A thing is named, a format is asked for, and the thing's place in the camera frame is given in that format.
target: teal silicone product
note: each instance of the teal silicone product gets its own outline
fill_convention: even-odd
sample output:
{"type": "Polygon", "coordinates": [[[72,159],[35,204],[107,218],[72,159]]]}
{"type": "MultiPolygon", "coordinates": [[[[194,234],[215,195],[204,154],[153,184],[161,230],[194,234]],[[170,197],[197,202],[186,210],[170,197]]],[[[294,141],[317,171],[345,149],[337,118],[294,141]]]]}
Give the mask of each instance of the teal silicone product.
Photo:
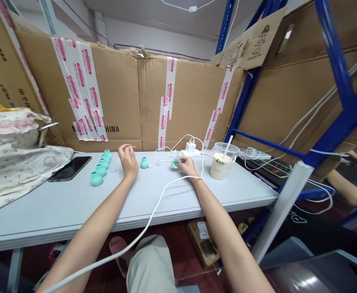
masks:
{"type": "Polygon", "coordinates": [[[100,159],[100,164],[105,168],[105,170],[109,169],[109,163],[105,161],[104,158],[100,159]]]}
{"type": "Polygon", "coordinates": [[[142,169],[147,169],[149,167],[149,163],[147,162],[146,157],[142,158],[142,161],[140,162],[140,167],[142,169]]]}
{"type": "Polygon", "coordinates": [[[90,179],[90,183],[93,186],[99,186],[104,182],[104,179],[101,175],[98,174],[97,171],[92,172],[92,178],[90,179]]]}
{"type": "Polygon", "coordinates": [[[96,171],[99,175],[101,175],[102,177],[106,176],[106,169],[102,164],[98,164],[96,166],[96,171]]]}
{"type": "Polygon", "coordinates": [[[112,159],[110,159],[108,156],[107,156],[107,154],[102,154],[101,155],[101,159],[105,159],[105,161],[107,161],[108,162],[108,164],[110,164],[110,161],[112,160],[112,159]]]}
{"type": "Polygon", "coordinates": [[[178,169],[178,167],[174,164],[174,163],[180,163],[181,160],[180,159],[174,159],[173,161],[171,161],[171,166],[173,169],[178,169]]]}
{"type": "Polygon", "coordinates": [[[104,150],[104,153],[109,158],[109,160],[112,160],[112,154],[110,153],[110,150],[104,150]]]}

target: pink floral cloth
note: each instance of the pink floral cloth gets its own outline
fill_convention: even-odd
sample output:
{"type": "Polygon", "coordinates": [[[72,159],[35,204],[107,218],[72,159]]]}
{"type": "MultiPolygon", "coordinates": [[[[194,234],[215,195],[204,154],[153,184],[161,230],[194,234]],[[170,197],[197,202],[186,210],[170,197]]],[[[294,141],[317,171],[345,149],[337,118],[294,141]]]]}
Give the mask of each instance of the pink floral cloth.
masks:
{"type": "Polygon", "coordinates": [[[0,113],[0,208],[43,184],[70,162],[74,151],[61,146],[37,148],[38,124],[50,118],[19,108],[0,113]]]}

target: ceiling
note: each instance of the ceiling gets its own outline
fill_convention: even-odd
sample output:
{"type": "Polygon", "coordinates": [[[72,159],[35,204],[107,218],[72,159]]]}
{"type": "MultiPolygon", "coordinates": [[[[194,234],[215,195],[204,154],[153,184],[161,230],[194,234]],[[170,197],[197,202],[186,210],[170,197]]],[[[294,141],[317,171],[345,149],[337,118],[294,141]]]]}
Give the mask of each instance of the ceiling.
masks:
{"type": "MultiPolygon", "coordinates": [[[[188,9],[195,5],[200,7],[211,0],[164,1],[188,9]]],[[[261,0],[240,0],[233,27],[250,17],[260,2],[261,0]]],[[[215,0],[196,12],[168,6],[161,0],[84,0],[84,3],[89,8],[100,11],[104,17],[203,39],[218,40],[227,0],[215,0]]]]}

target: plastic cup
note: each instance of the plastic cup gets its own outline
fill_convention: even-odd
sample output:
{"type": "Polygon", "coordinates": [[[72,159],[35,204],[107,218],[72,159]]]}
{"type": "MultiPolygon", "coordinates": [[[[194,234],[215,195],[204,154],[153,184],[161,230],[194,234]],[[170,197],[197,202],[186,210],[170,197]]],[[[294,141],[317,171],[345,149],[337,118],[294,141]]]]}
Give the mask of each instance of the plastic cup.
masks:
{"type": "Polygon", "coordinates": [[[210,174],[216,180],[222,180],[226,177],[228,167],[240,152],[240,149],[232,144],[230,144],[226,152],[227,145],[225,142],[215,143],[215,153],[210,174]]]}

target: extension cord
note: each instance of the extension cord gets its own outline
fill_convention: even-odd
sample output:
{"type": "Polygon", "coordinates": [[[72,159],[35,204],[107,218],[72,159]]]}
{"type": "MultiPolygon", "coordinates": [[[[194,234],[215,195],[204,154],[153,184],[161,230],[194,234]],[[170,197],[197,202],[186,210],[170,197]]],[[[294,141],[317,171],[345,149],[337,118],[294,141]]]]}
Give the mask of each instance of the extension cord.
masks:
{"type": "Polygon", "coordinates": [[[272,157],[266,153],[256,151],[253,155],[246,154],[244,151],[239,153],[241,159],[246,160],[270,160],[272,157]]]}

